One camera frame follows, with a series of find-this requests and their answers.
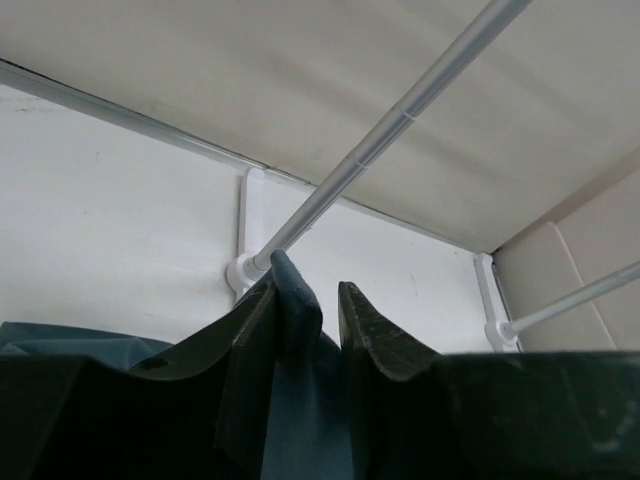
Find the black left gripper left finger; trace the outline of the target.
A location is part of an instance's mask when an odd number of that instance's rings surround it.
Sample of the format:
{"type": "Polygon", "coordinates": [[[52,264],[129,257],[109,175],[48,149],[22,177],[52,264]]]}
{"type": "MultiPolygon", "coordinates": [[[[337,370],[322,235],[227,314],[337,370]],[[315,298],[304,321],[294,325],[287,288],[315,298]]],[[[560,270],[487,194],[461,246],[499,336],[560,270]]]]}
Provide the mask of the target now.
{"type": "Polygon", "coordinates": [[[128,371],[86,356],[3,356],[2,477],[259,478],[276,330],[265,283],[128,371]]]}

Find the blue t shirt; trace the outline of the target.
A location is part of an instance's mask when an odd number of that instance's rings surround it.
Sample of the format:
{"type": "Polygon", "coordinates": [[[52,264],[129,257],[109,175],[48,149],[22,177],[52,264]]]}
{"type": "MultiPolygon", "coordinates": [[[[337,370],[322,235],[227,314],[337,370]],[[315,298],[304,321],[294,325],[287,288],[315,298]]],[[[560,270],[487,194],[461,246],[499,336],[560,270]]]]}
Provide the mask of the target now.
{"type": "MultiPolygon", "coordinates": [[[[257,479],[349,479],[353,467],[340,349],[323,332],[316,296],[287,255],[276,252],[271,262],[244,295],[265,283],[277,293],[276,361],[257,479]]],[[[20,322],[1,327],[1,359],[86,356],[128,371],[174,345],[78,327],[20,322]]]]}

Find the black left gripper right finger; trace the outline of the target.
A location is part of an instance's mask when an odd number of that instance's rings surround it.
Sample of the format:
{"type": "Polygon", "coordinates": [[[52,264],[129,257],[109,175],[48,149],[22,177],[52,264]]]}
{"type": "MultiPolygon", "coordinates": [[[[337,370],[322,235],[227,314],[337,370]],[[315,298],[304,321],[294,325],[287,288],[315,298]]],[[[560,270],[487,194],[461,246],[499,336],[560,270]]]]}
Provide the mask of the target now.
{"type": "Polygon", "coordinates": [[[635,352],[441,354],[338,287],[358,479],[635,479],[635,352]]]}

